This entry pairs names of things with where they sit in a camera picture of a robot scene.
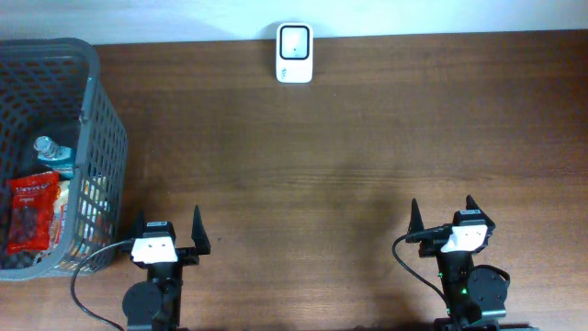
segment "clear bottle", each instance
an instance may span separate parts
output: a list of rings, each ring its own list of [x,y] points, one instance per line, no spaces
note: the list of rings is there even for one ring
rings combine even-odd
[[[37,160],[42,165],[57,171],[67,179],[74,178],[74,149],[60,146],[47,136],[37,138],[34,148],[39,152]]]

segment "plastic basket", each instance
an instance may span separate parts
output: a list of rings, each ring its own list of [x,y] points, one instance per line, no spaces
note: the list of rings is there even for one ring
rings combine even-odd
[[[0,280],[69,276],[84,257],[116,240],[128,142],[98,72],[96,51],[81,40],[0,42]],[[62,237],[47,257],[8,255],[7,180],[38,170],[32,142],[40,134],[76,148]],[[112,258],[100,255],[82,271],[104,268]]]

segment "wooden table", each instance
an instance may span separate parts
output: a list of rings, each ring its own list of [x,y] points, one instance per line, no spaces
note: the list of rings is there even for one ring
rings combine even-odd
[[[425,226],[472,194],[494,219],[475,257],[509,271],[505,322],[588,325],[588,31],[315,41],[315,76],[282,85],[272,41],[97,47],[130,151],[123,227],[139,208],[212,255],[186,268],[182,325],[398,327],[445,314],[392,260],[411,199]],[[400,254],[435,280],[417,245]],[[126,323],[145,272],[121,257],[80,299]],[[107,330],[68,279],[0,283],[3,330]]]

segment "black cable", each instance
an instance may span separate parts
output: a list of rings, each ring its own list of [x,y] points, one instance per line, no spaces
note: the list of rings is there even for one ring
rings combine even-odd
[[[93,318],[95,318],[96,320],[98,320],[98,321],[100,321],[100,322],[102,322],[102,323],[104,323],[104,324],[107,324],[107,325],[113,326],[113,327],[117,328],[117,329],[118,329],[118,330],[120,330],[120,331],[125,331],[125,329],[124,329],[124,328],[122,328],[122,326],[120,326],[120,325],[118,325],[118,324],[116,324],[116,323],[114,323],[114,322],[112,322],[112,321],[110,321],[110,320],[107,320],[106,318],[104,318],[104,317],[102,317],[102,316],[99,316],[99,315],[97,315],[97,314],[94,314],[94,313],[92,313],[92,312],[91,312],[89,309],[87,309],[87,308],[86,308],[86,307],[85,307],[85,306],[84,306],[84,305],[83,305],[83,304],[82,304],[82,303],[81,303],[81,302],[80,302],[80,301],[77,299],[77,296],[75,295],[75,279],[77,278],[77,274],[80,272],[80,270],[82,269],[82,267],[83,267],[83,266],[84,266],[84,265],[85,265],[85,264],[86,264],[86,263],[87,263],[87,262],[88,262],[88,261],[89,261],[89,260],[90,260],[92,257],[95,257],[95,256],[97,256],[98,254],[100,254],[100,253],[102,253],[102,252],[105,252],[105,251],[107,251],[107,250],[109,250],[109,249],[112,249],[112,248],[119,247],[119,246],[121,246],[121,245],[126,245],[126,244],[132,245],[134,241],[135,241],[134,239],[129,239],[129,240],[121,241],[121,242],[119,242],[119,243],[115,243],[115,244],[108,245],[108,246],[106,246],[106,247],[102,247],[102,248],[98,249],[96,252],[92,253],[92,254],[91,254],[89,257],[86,257],[85,259],[83,259],[83,260],[82,260],[82,262],[80,262],[80,263],[77,265],[77,268],[75,269],[75,271],[73,272],[73,275],[72,275],[72,282],[70,283],[70,293],[72,294],[72,299],[73,299],[73,302],[75,302],[75,304],[76,304],[78,307],[80,307],[80,309],[82,310],[82,312],[84,312],[84,313],[86,313],[86,314],[90,315],[90,317],[93,317]]]
[[[414,270],[412,270],[409,266],[407,266],[402,260],[401,258],[398,256],[398,254],[396,253],[396,245],[401,242],[402,240],[405,240],[406,238],[412,237],[412,236],[416,236],[422,234],[422,232],[418,232],[418,233],[414,233],[414,234],[405,234],[402,235],[400,238],[396,239],[394,241],[394,244],[392,244],[392,254],[394,255],[394,258],[396,258],[396,261],[398,261],[398,263],[406,269],[406,271],[408,271],[411,275],[415,276],[418,280],[420,280],[421,282],[424,283],[424,285],[430,287],[431,289],[433,289],[435,292],[437,292],[437,294],[439,294],[439,296],[441,297],[441,299],[443,299],[443,302],[445,303],[446,308],[449,310],[449,302],[447,301],[447,298],[445,296],[445,294],[443,294],[443,292],[441,292],[441,290],[439,290],[439,288],[437,288],[435,285],[433,285],[430,281],[424,279],[423,277],[421,277],[421,275],[417,274]],[[461,325],[458,322],[458,319],[453,315],[450,314],[451,316],[451,320],[453,321],[453,324],[456,327],[457,331],[461,331]]]

